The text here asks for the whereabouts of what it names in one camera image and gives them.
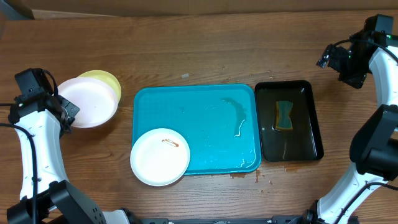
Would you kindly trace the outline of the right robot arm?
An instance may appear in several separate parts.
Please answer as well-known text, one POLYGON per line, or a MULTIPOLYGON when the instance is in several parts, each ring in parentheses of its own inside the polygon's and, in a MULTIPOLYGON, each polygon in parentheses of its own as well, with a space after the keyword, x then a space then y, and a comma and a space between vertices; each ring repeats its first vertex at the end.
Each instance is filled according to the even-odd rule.
POLYGON ((361 88, 367 77, 374 78, 377 110, 355 134, 350 148, 351 164, 337 184, 316 200, 292 223, 358 223, 354 211, 379 187, 391 189, 397 178, 397 36, 394 19, 376 14, 351 35, 348 49, 341 42, 326 47, 317 65, 330 67, 338 79, 361 88))

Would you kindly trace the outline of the light green plate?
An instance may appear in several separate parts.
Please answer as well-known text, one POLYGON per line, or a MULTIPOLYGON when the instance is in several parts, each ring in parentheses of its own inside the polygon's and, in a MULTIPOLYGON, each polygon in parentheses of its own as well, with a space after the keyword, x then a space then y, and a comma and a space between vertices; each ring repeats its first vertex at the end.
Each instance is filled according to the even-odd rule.
POLYGON ((72 98, 84 112, 105 109, 115 112, 121 98, 121 86, 117 78, 109 72, 92 70, 68 81, 62 93, 72 98))

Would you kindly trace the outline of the white plate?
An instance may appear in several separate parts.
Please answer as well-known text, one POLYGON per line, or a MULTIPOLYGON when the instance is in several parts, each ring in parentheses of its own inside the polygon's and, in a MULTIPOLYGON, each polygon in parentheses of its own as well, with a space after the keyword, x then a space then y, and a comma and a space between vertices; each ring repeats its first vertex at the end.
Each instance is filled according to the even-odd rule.
POLYGON ((110 120, 116 113, 116 92, 99 79, 72 78, 58 86, 59 94, 80 110, 72 122, 74 128, 94 128, 110 120))
POLYGON ((178 132, 158 128, 138 138, 133 144, 130 165, 143 183, 163 187, 180 179, 190 163, 190 148, 178 132))

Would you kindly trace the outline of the green yellow sponge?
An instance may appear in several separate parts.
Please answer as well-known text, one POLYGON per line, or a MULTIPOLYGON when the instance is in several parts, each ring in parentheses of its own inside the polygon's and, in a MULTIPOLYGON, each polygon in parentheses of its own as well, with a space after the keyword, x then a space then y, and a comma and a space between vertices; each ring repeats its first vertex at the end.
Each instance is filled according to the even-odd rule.
POLYGON ((274 129, 276 130, 293 130, 293 124, 290 117, 293 108, 293 103, 290 101, 277 101, 275 103, 275 122, 274 129))

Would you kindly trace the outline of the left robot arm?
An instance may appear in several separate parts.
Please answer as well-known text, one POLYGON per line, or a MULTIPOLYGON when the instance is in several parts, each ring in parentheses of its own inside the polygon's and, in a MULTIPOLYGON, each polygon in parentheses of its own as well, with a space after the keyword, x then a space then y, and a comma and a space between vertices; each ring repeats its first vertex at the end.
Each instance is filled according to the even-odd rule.
POLYGON ((7 209, 8 223, 44 223, 50 211, 61 215, 52 223, 140 223, 131 211, 104 212, 69 183, 60 137, 71 132, 79 107, 59 95, 49 71, 28 68, 15 75, 21 95, 9 104, 8 127, 16 130, 23 166, 20 201, 7 209))

